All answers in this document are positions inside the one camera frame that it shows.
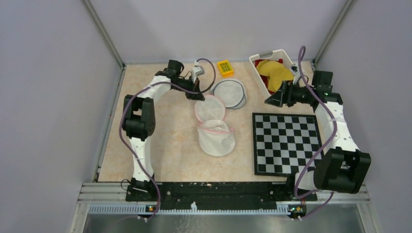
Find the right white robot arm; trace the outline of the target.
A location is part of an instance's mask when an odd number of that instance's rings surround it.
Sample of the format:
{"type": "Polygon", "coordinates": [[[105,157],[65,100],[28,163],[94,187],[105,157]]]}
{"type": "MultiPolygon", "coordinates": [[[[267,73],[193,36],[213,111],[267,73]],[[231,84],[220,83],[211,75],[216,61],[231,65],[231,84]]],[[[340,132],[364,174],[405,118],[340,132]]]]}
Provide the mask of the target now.
{"type": "Polygon", "coordinates": [[[370,167],[370,154],[362,152],[350,134],[341,95],[332,91],[332,77],[332,72],[317,70],[311,84],[305,86],[283,81],[280,89],[264,101],[276,107],[310,105],[326,138],[309,160],[313,163],[324,152],[314,170],[309,171],[306,166],[296,174],[295,181],[285,186],[285,194],[291,200],[298,200],[305,190],[356,194],[370,167]]]}

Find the yellow satin bra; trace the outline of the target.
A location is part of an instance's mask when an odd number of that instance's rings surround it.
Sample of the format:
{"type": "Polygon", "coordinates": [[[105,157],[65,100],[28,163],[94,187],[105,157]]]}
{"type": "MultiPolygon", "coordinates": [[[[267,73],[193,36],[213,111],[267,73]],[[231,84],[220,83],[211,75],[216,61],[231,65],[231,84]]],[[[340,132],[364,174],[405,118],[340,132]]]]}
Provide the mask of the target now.
{"type": "Polygon", "coordinates": [[[293,81],[293,73],[282,63],[273,60],[262,60],[256,66],[257,72],[267,78],[267,89],[269,93],[275,93],[283,81],[293,81]]]}

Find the red satin bra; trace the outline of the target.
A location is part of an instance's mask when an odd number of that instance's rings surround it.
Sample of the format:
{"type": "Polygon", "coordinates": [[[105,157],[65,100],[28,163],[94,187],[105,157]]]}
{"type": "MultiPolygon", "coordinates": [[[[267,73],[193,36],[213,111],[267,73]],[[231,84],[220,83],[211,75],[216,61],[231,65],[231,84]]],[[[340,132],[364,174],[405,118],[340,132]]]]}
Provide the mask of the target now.
{"type": "Polygon", "coordinates": [[[255,68],[269,92],[277,91],[282,85],[284,66],[278,61],[258,59],[255,68]]]}

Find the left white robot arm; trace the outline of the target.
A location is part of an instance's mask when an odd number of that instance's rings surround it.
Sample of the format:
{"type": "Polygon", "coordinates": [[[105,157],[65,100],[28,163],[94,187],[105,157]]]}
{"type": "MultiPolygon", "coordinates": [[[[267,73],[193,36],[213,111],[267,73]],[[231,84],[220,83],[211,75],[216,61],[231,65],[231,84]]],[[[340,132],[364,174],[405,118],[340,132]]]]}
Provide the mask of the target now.
{"type": "Polygon", "coordinates": [[[151,139],[156,127],[155,103],[170,90],[183,91],[189,100],[204,101],[199,76],[204,69],[199,60],[194,62],[190,76],[181,76],[184,65],[169,60],[168,66],[158,71],[151,82],[135,95],[126,95],[120,120],[120,133],[125,133],[132,151],[134,172],[126,189],[126,201],[153,201],[159,196],[151,160],[151,139]]]}

